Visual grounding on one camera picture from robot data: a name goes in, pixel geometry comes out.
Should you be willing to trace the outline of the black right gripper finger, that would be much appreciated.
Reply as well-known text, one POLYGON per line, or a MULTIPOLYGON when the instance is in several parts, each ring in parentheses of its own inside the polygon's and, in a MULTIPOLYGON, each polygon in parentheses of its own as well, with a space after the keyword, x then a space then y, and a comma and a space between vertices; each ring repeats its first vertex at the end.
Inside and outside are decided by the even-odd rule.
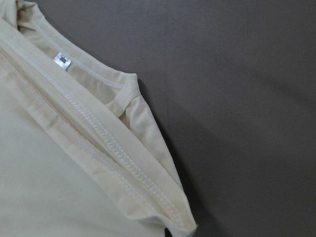
POLYGON ((172 234, 170 233, 168 229, 165 229, 164 234, 165 234, 165 237, 172 237, 172 234))

